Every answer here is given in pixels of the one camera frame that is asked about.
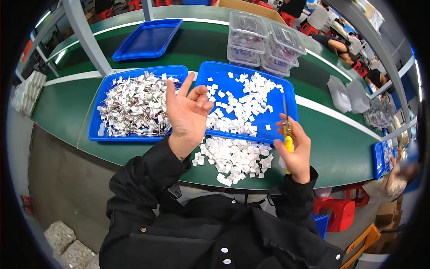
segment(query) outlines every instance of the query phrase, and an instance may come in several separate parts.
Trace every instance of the hand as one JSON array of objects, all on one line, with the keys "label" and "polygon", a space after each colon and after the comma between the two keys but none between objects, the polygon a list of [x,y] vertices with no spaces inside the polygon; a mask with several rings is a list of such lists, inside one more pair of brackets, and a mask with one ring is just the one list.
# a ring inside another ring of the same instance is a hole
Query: hand
[{"label": "hand", "polygon": [[214,107],[213,102],[208,102],[208,89],[204,85],[195,87],[187,95],[193,79],[194,73],[190,73],[176,96],[173,82],[167,80],[167,116],[173,129],[169,145],[181,161],[202,141],[206,119]]},{"label": "hand", "polygon": [[[279,116],[282,121],[276,123],[276,126],[280,127],[277,131],[283,134],[285,114],[279,113]],[[291,124],[291,138],[293,138],[294,152],[289,152],[285,148],[284,143],[279,139],[275,139],[273,144],[291,172],[293,180],[297,183],[305,184],[310,181],[310,138],[305,134],[301,125],[290,116],[288,116],[288,121]]]}]

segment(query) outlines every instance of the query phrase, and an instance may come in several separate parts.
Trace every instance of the green workbench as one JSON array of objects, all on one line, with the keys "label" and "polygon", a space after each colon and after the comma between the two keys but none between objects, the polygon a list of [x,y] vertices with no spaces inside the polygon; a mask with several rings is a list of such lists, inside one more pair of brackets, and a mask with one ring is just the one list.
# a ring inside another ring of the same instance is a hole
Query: green workbench
[{"label": "green workbench", "polygon": [[[154,18],[195,18],[228,21],[230,9],[211,6],[164,6],[153,8]],[[136,25],[118,27],[143,20],[141,10],[128,12],[91,25],[98,44],[112,68],[145,68],[159,65],[185,65],[190,71],[198,71],[202,62],[213,60],[228,62],[228,26],[219,23],[184,21],[166,53],[157,59],[139,61],[112,60],[112,55]],[[360,79],[351,67],[307,36],[301,36],[306,48],[323,57],[351,78]],[[52,52],[56,53],[76,42],[75,36],[66,39]],[[340,78],[344,83],[349,79],[338,70],[327,65],[310,53],[299,58],[300,66],[291,70],[288,80],[293,84],[295,94],[330,109],[333,106],[327,82],[330,75]],[[96,70],[79,43],[68,47],[67,52],[57,64],[58,74],[68,76]],[[48,80],[55,76],[50,74]],[[87,136],[89,119],[94,97],[102,78],[90,78],[56,83],[44,87],[32,115],[34,122],[52,135],[78,149],[115,164],[124,165],[130,158],[144,154],[153,144],[94,142]],[[371,146],[378,140],[363,131],[330,117],[319,111],[298,105],[299,122],[312,139],[311,165],[319,173],[315,187],[339,186],[373,178]],[[361,114],[346,113],[347,117],[363,124]],[[272,169],[263,179],[246,178],[232,187],[241,189],[270,189],[278,185],[284,171],[278,165],[279,155],[272,151],[275,159]],[[181,177],[182,181],[210,186],[221,185],[216,180],[215,166],[205,163],[196,166]]]}]

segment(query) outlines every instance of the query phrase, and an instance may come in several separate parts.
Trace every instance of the left hand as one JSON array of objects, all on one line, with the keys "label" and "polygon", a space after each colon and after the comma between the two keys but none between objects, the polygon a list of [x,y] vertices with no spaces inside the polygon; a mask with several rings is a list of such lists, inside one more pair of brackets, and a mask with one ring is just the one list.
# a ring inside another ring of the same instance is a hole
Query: left hand
[{"label": "left hand", "polygon": [[173,82],[167,80],[167,116],[173,128],[169,145],[181,161],[202,141],[206,119],[214,107],[213,102],[208,102],[208,89],[204,85],[197,86],[188,93],[193,79],[194,73],[190,73],[176,96]]}]

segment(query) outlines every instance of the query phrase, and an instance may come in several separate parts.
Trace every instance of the yellow scissors handle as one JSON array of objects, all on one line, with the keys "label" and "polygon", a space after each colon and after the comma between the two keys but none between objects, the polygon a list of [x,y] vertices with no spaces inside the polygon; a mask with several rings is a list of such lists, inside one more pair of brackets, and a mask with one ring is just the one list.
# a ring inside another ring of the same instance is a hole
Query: yellow scissors handle
[{"label": "yellow scissors handle", "polygon": [[[287,134],[287,127],[284,127],[284,133]],[[293,152],[293,138],[291,138],[291,136],[289,135],[285,135],[285,147],[287,148],[287,150],[289,152]],[[285,173],[287,175],[290,175],[290,171],[285,170]]]}]

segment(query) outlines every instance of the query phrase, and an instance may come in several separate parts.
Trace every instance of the scissors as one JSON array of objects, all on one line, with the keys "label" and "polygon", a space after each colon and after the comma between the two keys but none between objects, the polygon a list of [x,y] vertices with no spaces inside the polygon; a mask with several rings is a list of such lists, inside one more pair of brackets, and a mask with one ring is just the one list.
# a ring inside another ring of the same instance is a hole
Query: scissors
[{"label": "scissors", "polygon": [[[282,95],[282,101],[284,103],[284,113],[285,113],[285,120],[283,122],[284,125],[284,137],[285,137],[285,147],[289,152],[293,152],[293,138],[291,137],[291,124],[288,121],[288,113],[287,113],[287,102],[285,100],[285,95]],[[290,175],[290,171],[285,170],[285,173],[287,175]]]}]

